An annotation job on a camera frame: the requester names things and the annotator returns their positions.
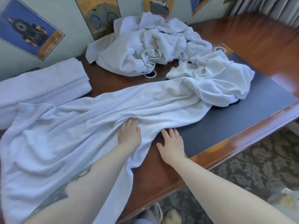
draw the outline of white wall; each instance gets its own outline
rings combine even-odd
[[[0,6],[6,0],[0,0]],[[44,68],[56,62],[76,57],[83,53],[86,45],[93,41],[92,35],[77,7],[75,0],[21,0],[41,17],[65,34],[44,61],[0,40],[0,81],[34,67]],[[195,23],[225,16],[235,1],[224,4],[224,0],[211,0],[193,17],[189,0],[175,0],[170,18]],[[142,13],[142,0],[118,0],[122,17]]]

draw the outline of forearm tattoo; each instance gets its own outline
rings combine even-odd
[[[49,207],[53,203],[68,198],[68,194],[66,193],[66,187],[71,182],[75,182],[79,180],[80,178],[87,175],[92,168],[92,165],[85,168],[83,171],[81,171],[79,174],[75,175],[71,180],[69,180],[66,184],[63,184],[61,187],[56,189],[47,199],[45,199],[22,223],[26,222],[28,219],[39,213],[40,211],[44,210],[46,207]]]

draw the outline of stack of folded towels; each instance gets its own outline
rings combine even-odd
[[[11,126],[18,103],[58,106],[91,91],[88,81],[82,63],[71,58],[0,82],[0,130]]]

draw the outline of finger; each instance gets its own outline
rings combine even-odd
[[[133,120],[133,123],[132,123],[133,127],[137,127],[138,124],[139,124],[139,120],[137,120],[137,119]]]
[[[166,130],[162,130],[161,133],[163,135],[164,141],[170,138]]]
[[[171,138],[175,138],[175,137],[176,137],[176,135],[174,134],[173,129],[169,129],[169,136],[170,136]]]
[[[156,144],[158,150],[160,151],[161,149],[163,149],[163,145],[161,143],[157,143]]]
[[[133,120],[129,119],[127,122],[126,128],[132,126],[132,122],[133,122]]]
[[[121,131],[122,131],[123,129],[125,129],[126,124],[127,124],[127,121],[125,121],[125,122],[121,125]]]
[[[173,131],[174,131],[174,135],[176,136],[176,139],[180,140],[180,134],[178,133],[178,130],[174,129]]]
[[[181,145],[184,146],[184,141],[182,139],[182,136],[180,136],[180,142],[181,142]]]

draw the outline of desk mat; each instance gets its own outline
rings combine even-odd
[[[228,107],[213,106],[199,122],[177,129],[184,140],[185,153],[189,158],[270,117],[298,100],[237,54],[230,53],[227,57],[255,71],[250,91],[244,100]]]

